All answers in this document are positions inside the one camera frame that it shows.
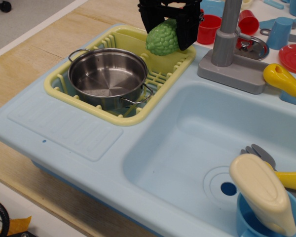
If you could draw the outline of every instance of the red plate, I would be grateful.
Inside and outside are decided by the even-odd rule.
[[[296,44],[289,44],[278,53],[281,63],[292,73],[296,73]]]

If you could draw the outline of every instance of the light blue sink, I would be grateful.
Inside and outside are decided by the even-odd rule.
[[[235,237],[231,161],[252,143],[296,171],[296,106],[202,79],[196,59],[141,123],[121,127],[46,94],[51,71],[0,109],[0,140],[155,234]]]

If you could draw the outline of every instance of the blue drain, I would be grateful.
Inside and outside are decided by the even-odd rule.
[[[234,196],[237,193],[237,187],[231,182],[222,183],[221,190],[227,196]]]

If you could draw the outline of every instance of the toy artichoke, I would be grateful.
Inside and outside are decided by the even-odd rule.
[[[177,22],[167,19],[153,28],[146,39],[146,49],[159,56],[168,55],[179,49],[176,33]]]

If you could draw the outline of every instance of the wooden surface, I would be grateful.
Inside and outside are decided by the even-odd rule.
[[[0,107],[111,25],[125,23],[143,29],[138,3],[138,0],[89,0],[1,56]],[[87,236],[154,236],[39,170],[27,157],[1,142],[0,181]]]

